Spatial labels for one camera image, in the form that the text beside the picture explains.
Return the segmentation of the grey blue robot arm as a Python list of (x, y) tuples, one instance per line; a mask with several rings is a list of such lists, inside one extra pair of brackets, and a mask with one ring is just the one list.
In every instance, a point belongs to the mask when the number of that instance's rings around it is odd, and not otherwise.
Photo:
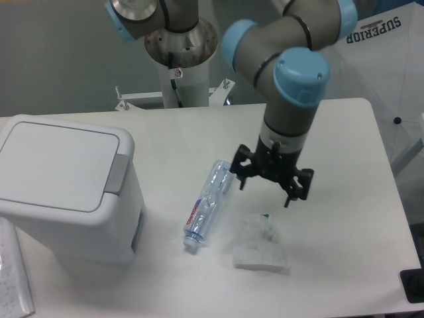
[(164, 106), (209, 102), (209, 62), (221, 51), (229, 66), (266, 100), (255, 151), (239, 146), (231, 172), (241, 183), (260, 176), (279, 184), (288, 201), (307, 198), (314, 171), (297, 160), (324, 98), (330, 67), (321, 49), (355, 28), (360, 1), (283, 1), (265, 26), (233, 23), (222, 38), (199, 16), (197, 1), (107, 1), (126, 41), (144, 39), (160, 72)]

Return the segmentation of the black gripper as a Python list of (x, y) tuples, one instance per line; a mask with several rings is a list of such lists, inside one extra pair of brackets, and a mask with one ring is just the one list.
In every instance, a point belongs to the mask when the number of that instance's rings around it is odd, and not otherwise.
[(230, 172), (240, 181), (240, 190), (244, 189), (246, 180), (254, 176), (262, 176), (273, 182), (279, 182), (287, 193), (284, 207), (288, 208), (291, 201), (305, 201), (309, 194), (314, 169), (296, 167), (301, 151), (279, 153), (268, 148), (259, 138), (256, 152), (241, 144), (231, 163)]

